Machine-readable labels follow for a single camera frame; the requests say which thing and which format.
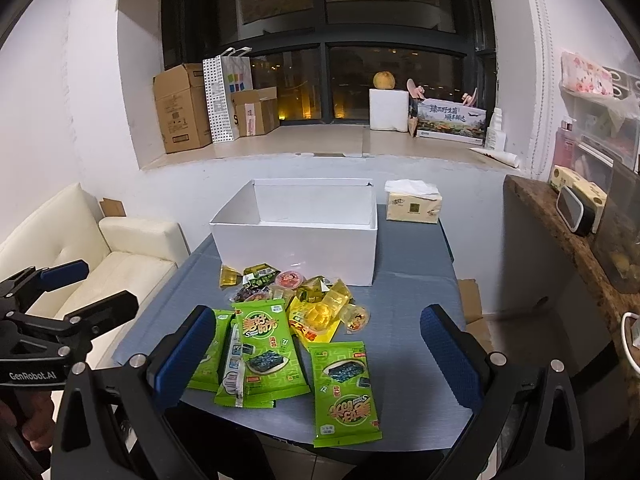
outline green snack package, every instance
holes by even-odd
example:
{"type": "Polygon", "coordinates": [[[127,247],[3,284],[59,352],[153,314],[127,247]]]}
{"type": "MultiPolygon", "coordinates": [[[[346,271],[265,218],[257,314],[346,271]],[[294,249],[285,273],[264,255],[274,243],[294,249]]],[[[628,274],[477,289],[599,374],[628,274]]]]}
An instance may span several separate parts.
{"type": "Polygon", "coordinates": [[[362,341],[310,343],[316,397],[314,447],[382,438],[362,341]]]}
{"type": "Polygon", "coordinates": [[[278,400],[308,394],[283,300],[234,303],[240,328],[246,400],[278,400]]]}
{"type": "Polygon", "coordinates": [[[213,401],[220,406],[231,406],[232,408],[273,408],[272,400],[258,402],[244,398],[244,370],[240,330],[234,319],[231,322],[231,336],[229,337],[222,382],[213,401]]]}
{"type": "Polygon", "coordinates": [[[216,333],[187,385],[188,388],[207,390],[208,392],[216,392],[218,390],[218,369],[220,368],[220,359],[222,359],[226,329],[229,327],[234,314],[229,310],[217,310],[215,308],[213,313],[216,315],[216,333]]]}

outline white cable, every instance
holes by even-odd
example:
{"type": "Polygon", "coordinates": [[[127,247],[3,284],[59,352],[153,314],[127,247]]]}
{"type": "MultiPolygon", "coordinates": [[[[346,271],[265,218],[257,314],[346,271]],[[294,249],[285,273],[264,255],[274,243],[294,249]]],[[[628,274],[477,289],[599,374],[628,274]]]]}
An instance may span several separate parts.
{"type": "Polygon", "coordinates": [[[629,347],[626,344],[626,334],[625,334],[625,321],[627,317],[632,317],[634,319],[638,319],[640,316],[638,314],[634,314],[633,312],[625,312],[622,316],[622,323],[620,324],[620,335],[622,336],[622,348],[625,349],[626,358],[629,361],[629,364],[634,368],[636,374],[640,375],[640,366],[636,363],[635,359],[631,357],[631,352],[629,351],[629,347]]]}

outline cream sofa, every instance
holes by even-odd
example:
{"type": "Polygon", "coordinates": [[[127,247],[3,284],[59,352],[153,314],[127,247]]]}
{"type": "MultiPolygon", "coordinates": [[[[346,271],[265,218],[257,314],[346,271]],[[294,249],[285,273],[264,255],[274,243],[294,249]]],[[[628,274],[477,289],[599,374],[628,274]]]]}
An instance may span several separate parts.
{"type": "MultiPolygon", "coordinates": [[[[82,282],[46,292],[29,314],[62,319],[65,314],[128,290],[138,298],[138,316],[189,255],[175,222],[103,218],[96,222],[79,184],[68,186],[33,212],[0,245],[0,280],[26,267],[55,267],[74,260],[89,265],[82,282]]],[[[93,341],[92,368],[113,364],[111,355],[135,320],[93,341]]]]}

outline brown marble countertop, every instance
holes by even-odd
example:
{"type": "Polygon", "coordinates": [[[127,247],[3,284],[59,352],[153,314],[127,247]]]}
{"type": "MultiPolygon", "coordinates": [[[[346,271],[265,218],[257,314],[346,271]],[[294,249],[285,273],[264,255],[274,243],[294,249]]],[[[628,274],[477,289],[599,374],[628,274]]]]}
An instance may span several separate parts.
{"type": "MultiPolygon", "coordinates": [[[[504,179],[504,189],[514,193],[529,208],[533,216],[542,222],[564,253],[571,258],[587,290],[595,300],[620,359],[626,383],[629,425],[632,430],[640,420],[640,378],[626,360],[620,337],[620,322],[625,312],[640,314],[640,294],[620,294],[609,283],[609,279],[591,252],[590,244],[593,241],[593,235],[583,238],[569,231],[556,211],[558,195],[546,182],[507,175],[504,179]]],[[[629,328],[627,327],[626,330],[627,340],[629,340],[629,328]]],[[[630,346],[629,349],[636,362],[640,363],[640,350],[634,346],[630,346]]]]}

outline human hand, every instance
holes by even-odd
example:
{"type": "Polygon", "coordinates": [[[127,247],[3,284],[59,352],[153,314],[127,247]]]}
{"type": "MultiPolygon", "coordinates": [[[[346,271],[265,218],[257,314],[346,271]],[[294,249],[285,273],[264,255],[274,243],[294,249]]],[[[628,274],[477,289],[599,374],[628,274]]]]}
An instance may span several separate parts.
{"type": "MultiPolygon", "coordinates": [[[[26,394],[33,407],[33,415],[22,425],[22,436],[31,443],[34,451],[48,449],[53,444],[53,401],[51,392],[30,392],[26,394]]],[[[0,418],[15,428],[14,413],[0,400],[0,418]]]]}

